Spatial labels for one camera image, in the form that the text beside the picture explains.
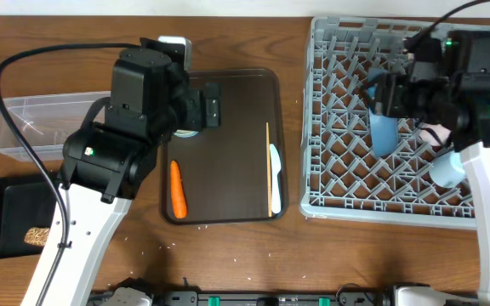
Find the carrot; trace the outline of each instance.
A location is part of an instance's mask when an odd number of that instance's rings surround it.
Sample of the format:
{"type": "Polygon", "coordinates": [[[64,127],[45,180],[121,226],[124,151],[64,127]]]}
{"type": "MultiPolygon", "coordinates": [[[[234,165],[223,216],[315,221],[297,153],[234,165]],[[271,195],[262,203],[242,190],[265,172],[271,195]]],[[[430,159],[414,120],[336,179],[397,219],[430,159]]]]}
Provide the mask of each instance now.
{"type": "Polygon", "coordinates": [[[188,213],[186,210],[185,191],[183,190],[183,182],[180,177],[179,164],[176,161],[171,161],[171,202],[174,207],[174,215],[176,218],[185,218],[188,213]]]}

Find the wooden stick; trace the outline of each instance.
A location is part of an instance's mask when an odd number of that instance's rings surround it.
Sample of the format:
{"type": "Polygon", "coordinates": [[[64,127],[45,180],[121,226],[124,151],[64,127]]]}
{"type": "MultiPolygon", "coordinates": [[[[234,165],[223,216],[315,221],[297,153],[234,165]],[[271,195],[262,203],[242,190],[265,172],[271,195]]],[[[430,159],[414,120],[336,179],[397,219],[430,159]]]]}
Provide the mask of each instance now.
{"type": "Polygon", "coordinates": [[[270,163],[270,126],[265,123],[265,153],[268,165],[268,217],[271,218],[271,163],[270,163]]]}

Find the black tray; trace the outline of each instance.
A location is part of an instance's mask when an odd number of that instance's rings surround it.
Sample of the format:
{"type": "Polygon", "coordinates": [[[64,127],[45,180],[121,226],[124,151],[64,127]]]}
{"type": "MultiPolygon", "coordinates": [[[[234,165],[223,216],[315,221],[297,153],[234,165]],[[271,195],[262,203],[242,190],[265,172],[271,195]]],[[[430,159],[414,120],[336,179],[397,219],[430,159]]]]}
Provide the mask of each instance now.
{"type": "Polygon", "coordinates": [[[0,178],[0,258],[40,254],[24,242],[31,227],[50,227],[56,200],[40,175],[0,178]]]}
{"type": "Polygon", "coordinates": [[[162,215],[172,224],[214,224],[280,218],[288,205],[287,175],[277,76],[266,69],[192,72],[191,85],[221,86],[221,126],[162,148],[162,215]],[[282,210],[268,216],[265,123],[277,147],[282,210]],[[179,163],[188,215],[174,216],[169,163],[179,163]]]}

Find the wooden tabletop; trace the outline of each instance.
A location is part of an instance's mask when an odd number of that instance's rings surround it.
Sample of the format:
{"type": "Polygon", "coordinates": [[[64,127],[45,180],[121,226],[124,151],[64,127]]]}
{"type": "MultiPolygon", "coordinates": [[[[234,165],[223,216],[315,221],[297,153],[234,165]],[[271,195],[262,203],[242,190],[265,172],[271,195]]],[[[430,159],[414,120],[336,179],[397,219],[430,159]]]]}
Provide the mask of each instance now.
{"type": "MultiPolygon", "coordinates": [[[[476,233],[305,219],[299,212],[299,142],[306,33],[311,19],[176,17],[0,17],[0,62],[60,43],[138,43],[176,35],[194,44],[193,70],[264,67],[279,77],[290,208],[270,223],[173,226],[159,210],[158,169],[108,246],[95,289],[127,277],[160,288],[203,291],[335,292],[347,282],[381,287],[417,281],[443,291],[479,283],[476,233]]],[[[490,25],[490,20],[453,20],[490,25]]],[[[3,75],[3,96],[109,90],[118,50],[64,51],[23,59],[3,75]]],[[[58,169],[59,162],[49,162],[58,169]]],[[[0,177],[34,173],[0,155],[0,177]]],[[[0,305],[23,298],[38,256],[0,260],[0,305]]]]}

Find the clear plastic container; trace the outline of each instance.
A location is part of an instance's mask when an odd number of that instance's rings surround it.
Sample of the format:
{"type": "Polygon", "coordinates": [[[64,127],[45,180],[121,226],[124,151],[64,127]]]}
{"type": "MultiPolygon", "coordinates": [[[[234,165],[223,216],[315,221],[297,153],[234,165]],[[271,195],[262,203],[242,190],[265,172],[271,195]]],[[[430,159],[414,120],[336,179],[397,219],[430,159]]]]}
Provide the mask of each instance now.
{"type": "MultiPolygon", "coordinates": [[[[43,161],[63,159],[62,148],[67,137],[77,131],[91,104],[111,92],[65,93],[5,99],[14,123],[43,161]]],[[[101,111],[95,118],[104,121],[101,111]]],[[[0,153],[20,162],[31,158],[18,143],[0,112],[0,153]]]]}

